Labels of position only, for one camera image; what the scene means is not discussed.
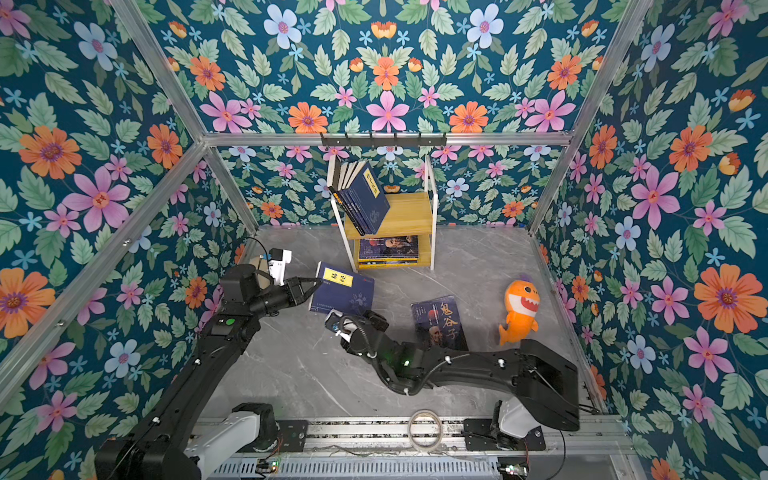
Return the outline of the dark old man cover book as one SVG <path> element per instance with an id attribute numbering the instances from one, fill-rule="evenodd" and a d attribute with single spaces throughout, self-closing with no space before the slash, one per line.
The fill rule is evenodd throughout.
<path id="1" fill-rule="evenodd" d="M 424 347 L 440 347 L 467 351 L 456 298 L 438 297 L 411 305 L 416 336 Z"/>

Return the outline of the yellow cartoon cover book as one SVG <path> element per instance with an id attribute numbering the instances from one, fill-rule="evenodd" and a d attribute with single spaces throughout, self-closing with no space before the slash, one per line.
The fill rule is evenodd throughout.
<path id="1" fill-rule="evenodd" d="M 418 266 L 419 264 L 418 259 L 373 259 L 360 261 L 358 267 L 360 269 L 401 268 Z"/>

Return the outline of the navy book yellow label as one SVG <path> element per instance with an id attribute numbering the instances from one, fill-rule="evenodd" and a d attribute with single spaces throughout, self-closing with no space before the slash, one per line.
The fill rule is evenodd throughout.
<path id="1" fill-rule="evenodd" d="M 344 185 L 345 185 L 346 164 L 345 164 L 344 162 L 342 162 L 342 161 L 340 161 L 340 162 L 342 163 L 342 166 L 341 166 L 341 168 L 340 168 L 340 178 L 339 178 L 339 181 L 338 181 L 338 184 L 337 184 L 337 188 L 338 188 L 338 193 L 339 193 L 339 195 L 340 195 L 340 197 L 341 197 L 341 199 L 342 199 L 342 204 L 341 204 L 341 207 L 342 207 L 342 209 L 344 210 L 344 212 L 345 212 L 345 214 L 346 214 L 346 217 L 347 217 L 347 218 L 348 218 L 348 220 L 351 222 L 352 226 L 353 226 L 354 228 L 356 228 L 356 225 L 355 225 L 355 220 L 354 220 L 354 216 L 353 216 L 352 210 L 351 210 L 351 208 L 348 206 L 348 203 L 347 203 L 347 200 L 346 200 L 346 197 L 345 197 L 345 194 L 344 194 L 344 189 L 345 189 Z"/>

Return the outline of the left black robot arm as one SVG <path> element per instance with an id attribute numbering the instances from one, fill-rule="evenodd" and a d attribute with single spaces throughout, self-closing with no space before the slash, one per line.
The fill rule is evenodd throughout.
<path id="1" fill-rule="evenodd" d="M 261 432 L 274 440 L 272 408 L 256 404 L 237 413 L 233 432 L 216 439 L 213 447 L 197 450 L 189 444 L 202 410 L 260 330 L 261 319 L 305 303 L 321 284 L 315 277 L 290 277 L 278 285 L 249 263 L 227 271 L 220 280 L 219 308 L 191 358 L 128 434 L 104 442 L 94 460 L 97 478 L 205 479 Z"/>

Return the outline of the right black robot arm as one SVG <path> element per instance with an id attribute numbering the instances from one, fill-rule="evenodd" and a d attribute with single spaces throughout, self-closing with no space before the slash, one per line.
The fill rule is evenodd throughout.
<path id="1" fill-rule="evenodd" d="M 509 396 L 496 416 L 497 429 L 506 436 L 523 438 L 538 426 L 561 432 L 580 429 L 578 369 L 536 340 L 488 352 L 423 347 L 390 338 L 388 323 L 372 311 L 360 317 L 333 310 L 325 328 L 396 394 L 415 396 L 450 385 L 494 390 Z"/>

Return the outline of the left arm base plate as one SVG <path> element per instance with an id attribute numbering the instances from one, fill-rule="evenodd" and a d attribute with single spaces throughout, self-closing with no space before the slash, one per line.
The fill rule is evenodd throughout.
<path id="1" fill-rule="evenodd" d="M 307 420 L 277 420 L 276 437 L 267 452 L 273 455 L 303 452 L 308 439 L 308 430 Z"/>

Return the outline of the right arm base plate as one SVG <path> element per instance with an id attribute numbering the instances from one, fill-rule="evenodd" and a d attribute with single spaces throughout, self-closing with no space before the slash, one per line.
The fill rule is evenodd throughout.
<path id="1" fill-rule="evenodd" d="M 540 427 L 524 438 L 503 433 L 490 418 L 466 418 L 462 422 L 462 435 L 468 451 L 544 451 L 546 443 Z"/>

